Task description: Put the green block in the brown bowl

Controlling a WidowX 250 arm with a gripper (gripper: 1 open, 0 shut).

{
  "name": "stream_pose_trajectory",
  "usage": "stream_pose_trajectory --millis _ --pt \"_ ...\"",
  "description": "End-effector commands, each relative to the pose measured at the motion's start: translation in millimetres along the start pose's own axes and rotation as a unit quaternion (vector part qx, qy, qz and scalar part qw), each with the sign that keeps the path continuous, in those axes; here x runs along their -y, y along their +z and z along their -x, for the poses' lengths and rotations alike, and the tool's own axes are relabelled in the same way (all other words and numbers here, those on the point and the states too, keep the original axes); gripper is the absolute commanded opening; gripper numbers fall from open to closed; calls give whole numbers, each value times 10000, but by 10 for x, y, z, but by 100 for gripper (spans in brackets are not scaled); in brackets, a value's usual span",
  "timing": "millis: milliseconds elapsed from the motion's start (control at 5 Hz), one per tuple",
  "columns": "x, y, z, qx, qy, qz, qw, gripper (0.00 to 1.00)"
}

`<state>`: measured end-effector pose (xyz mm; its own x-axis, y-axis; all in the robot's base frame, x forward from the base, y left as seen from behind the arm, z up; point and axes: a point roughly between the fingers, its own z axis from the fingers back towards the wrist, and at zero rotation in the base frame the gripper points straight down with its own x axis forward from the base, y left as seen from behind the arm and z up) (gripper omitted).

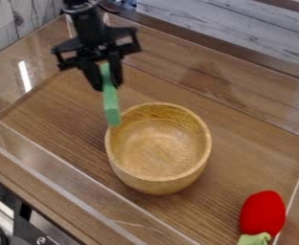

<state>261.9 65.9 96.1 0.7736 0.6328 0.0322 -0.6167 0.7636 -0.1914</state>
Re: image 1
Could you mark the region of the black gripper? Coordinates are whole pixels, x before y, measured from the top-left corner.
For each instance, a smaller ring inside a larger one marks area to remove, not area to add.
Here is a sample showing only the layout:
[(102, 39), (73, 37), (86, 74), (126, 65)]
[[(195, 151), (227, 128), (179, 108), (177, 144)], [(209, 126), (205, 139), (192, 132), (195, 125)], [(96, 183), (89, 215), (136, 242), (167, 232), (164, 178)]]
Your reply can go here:
[(113, 86), (122, 84), (121, 59), (140, 51), (134, 27), (109, 27), (100, 18), (97, 4), (65, 4), (64, 14), (69, 15), (76, 37), (57, 44), (50, 52), (61, 71), (77, 68), (92, 88), (102, 90), (102, 76), (94, 62), (108, 60)]

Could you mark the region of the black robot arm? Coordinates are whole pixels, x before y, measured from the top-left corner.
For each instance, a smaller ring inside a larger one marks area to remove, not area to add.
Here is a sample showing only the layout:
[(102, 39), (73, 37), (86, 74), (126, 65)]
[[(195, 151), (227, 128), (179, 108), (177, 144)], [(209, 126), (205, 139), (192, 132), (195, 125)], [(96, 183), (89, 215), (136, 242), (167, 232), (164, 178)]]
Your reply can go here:
[(100, 18), (101, 0), (62, 0), (62, 12), (73, 22), (76, 37), (57, 44), (50, 53), (56, 56), (60, 71), (78, 69), (97, 91), (104, 90), (104, 75), (98, 62), (108, 62), (108, 76), (117, 88), (122, 84), (124, 56), (140, 51), (134, 27), (109, 27)]

